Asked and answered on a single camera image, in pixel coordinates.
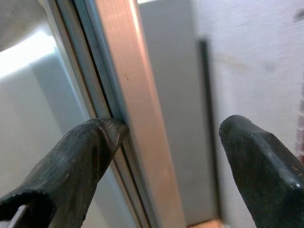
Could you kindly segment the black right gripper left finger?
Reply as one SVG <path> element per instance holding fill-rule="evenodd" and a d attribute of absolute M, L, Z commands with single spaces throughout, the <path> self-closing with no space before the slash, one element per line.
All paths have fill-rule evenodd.
<path fill-rule="evenodd" d="M 67 132 L 16 189 L 1 197 L 1 227 L 81 227 L 127 132 L 113 118 L 94 118 Z"/>

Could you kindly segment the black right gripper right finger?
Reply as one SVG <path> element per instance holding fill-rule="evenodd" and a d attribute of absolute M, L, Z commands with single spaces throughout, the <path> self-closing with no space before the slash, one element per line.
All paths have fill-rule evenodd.
<path fill-rule="evenodd" d="M 304 166 L 272 133 L 241 115 L 219 127 L 241 197 L 258 228 L 304 226 Z"/>

